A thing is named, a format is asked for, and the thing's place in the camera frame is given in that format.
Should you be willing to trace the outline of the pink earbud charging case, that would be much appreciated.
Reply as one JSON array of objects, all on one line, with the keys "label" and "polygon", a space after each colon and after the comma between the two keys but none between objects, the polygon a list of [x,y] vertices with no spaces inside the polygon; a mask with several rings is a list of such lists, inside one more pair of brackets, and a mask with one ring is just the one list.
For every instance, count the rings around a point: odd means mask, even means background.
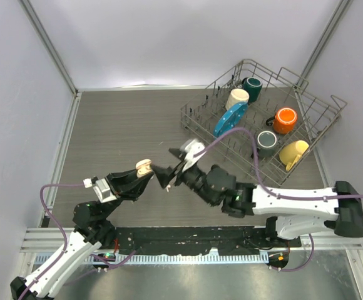
[{"label": "pink earbud charging case", "polygon": [[147,174],[150,174],[152,172],[151,164],[151,159],[143,159],[141,161],[138,161],[135,165],[136,176],[138,178],[141,178],[143,176],[146,176]]}]

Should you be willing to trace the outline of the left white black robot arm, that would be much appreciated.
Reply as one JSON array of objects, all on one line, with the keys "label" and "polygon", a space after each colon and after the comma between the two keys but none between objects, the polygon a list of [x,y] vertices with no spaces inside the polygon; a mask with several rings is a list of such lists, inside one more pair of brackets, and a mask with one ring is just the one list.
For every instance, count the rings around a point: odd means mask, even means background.
[{"label": "left white black robot arm", "polygon": [[58,290],[78,266],[94,251],[110,248],[116,229],[107,219],[123,202],[136,201],[143,194],[154,173],[151,167],[113,172],[99,179],[87,178],[84,188],[92,188],[97,200],[76,205],[75,227],[71,234],[62,229],[63,245],[35,272],[16,277],[10,283],[13,299],[54,299]]}]

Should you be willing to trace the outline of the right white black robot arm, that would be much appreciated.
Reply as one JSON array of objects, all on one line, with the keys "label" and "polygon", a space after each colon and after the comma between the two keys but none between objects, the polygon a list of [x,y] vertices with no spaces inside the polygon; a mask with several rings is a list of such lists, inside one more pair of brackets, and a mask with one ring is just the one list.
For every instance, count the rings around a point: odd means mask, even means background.
[{"label": "right white black robot arm", "polygon": [[169,150],[180,162],[175,167],[152,165],[160,186],[186,185],[210,206],[220,206],[234,218],[267,214],[265,242],[272,247],[304,234],[333,231],[345,238],[363,238],[363,208],[354,188],[345,181],[323,189],[280,189],[239,182],[214,164],[203,172],[186,152]]}]

